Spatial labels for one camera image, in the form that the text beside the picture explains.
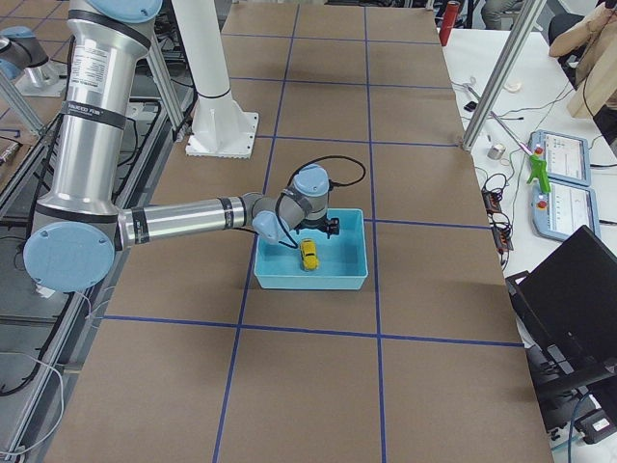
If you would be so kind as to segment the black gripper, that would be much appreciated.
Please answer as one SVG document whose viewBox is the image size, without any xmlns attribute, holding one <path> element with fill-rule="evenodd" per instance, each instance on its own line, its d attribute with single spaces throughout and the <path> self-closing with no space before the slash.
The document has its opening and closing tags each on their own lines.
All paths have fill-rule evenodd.
<svg viewBox="0 0 617 463">
<path fill-rule="evenodd" d="M 327 238 L 330 238 L 332 235 L 339 235 L 339 219 L 336 217 L 328 218 L 327 216 L 315 220 L 305 219 L 297 226 L 297 232 L 303 230 L 323 232 L 327 235 Z"/>
</svg>

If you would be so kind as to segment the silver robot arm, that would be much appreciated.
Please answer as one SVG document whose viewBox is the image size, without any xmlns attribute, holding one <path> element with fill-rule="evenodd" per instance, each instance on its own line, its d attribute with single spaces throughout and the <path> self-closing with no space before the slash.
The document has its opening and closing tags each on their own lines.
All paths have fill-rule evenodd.
<svg viewBox="0 0 617 463">
<path fill-rule="evenodd" d="M 294 173 L 277 198 L 260 193 L 189 204 L 121 209 L 112 193 L 136 64 L 155 45 L 158 1 L 73 1 L 75 38 L 60 149 L 50 191 L 35 208 L 23 249 L 32 280 L 73 292 L 100 282 L 117 252 L 199 232 L 251 228 L 271 244 L 294 230 L 339 231 L 328 214 L 333 189 L 316 162 Z"/>
</svg>

